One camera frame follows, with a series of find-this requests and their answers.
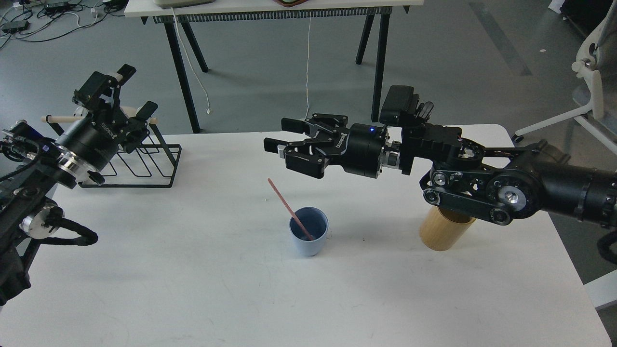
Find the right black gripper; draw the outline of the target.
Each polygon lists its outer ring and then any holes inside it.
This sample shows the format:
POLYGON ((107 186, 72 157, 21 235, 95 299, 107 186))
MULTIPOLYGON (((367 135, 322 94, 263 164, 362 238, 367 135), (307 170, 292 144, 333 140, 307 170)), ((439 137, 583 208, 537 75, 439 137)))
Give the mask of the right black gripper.
POLYGON ((347 116, 313 114, 303 120, 282 118, 282 131, 303 133, 303 141, 264 139, 264 150, 284 158, 286 168, 321 179, 327 165, 340 165, 345 172, 377 178, 381 156, 388 137, 387 127, 355 123, 350 128, 347 116), (325 132, 327 138, 315 138, 325 132))

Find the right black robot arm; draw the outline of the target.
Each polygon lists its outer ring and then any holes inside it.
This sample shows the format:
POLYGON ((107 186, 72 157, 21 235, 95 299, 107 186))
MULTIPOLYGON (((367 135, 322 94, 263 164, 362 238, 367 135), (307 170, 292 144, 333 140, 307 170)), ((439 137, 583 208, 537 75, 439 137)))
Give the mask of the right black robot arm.
POLYGON ((282 129, 305 134, 302 141, 265 138, 264 149, 286 168, 323 178, 329 165, 377 178, 384 167, 410 175, 414 160, 432 166, 419 185, 424 200, 459 214, 506 226, 537 211, 596 223, 609 231, 597 241, 599 255, 616 262, 616 173, 568 164, 568 156, 546 141, 527 147, 483 147, 463 138, 461 128, 404 116, 381 127, 345 116, 315 114, 284 118, 282 129))

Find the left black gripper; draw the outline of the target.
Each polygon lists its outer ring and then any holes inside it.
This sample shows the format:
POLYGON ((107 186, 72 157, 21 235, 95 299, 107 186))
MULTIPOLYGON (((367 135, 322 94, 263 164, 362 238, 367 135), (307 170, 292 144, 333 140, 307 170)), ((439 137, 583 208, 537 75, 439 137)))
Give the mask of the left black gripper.
POLYGON ((64 132, 55 144, 77 160, 87 164, 88 170, 100 172, 117 152, 131 153, 148 136, 149 119, 158 104, 147 101, 140 108, 120 106, 121 86, 136 72, 136 68, 123 65, 114 75, 93 72, 84 85, 75 90, 73 103, 84 108, 86 114, 64 132), (108 126, 96 128, 93 123, 124 123, 121 135, 108 126))

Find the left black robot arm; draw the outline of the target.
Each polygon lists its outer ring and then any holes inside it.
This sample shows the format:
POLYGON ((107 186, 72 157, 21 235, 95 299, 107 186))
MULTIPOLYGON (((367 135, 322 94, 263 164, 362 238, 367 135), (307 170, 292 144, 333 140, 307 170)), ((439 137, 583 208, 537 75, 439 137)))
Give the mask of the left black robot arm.
POLYGON ((71 189, 86 179, 103 184, 101 171, 117 152, 132 152, 147 138, 156 103, 148 101, 131 116, 121 108, 121 87, 135 72, 130 65, 111 75, 94 72, 72 98, 83 116, 75 117, 67 131, 55 127, 57 140, 26 121, 3 131, 1 153, 20 166, 1 178, 2 305, 31 287, 28 270, 40 245, 97 242, 97 233, 66 219, 48 193, 56 185, 71 189))

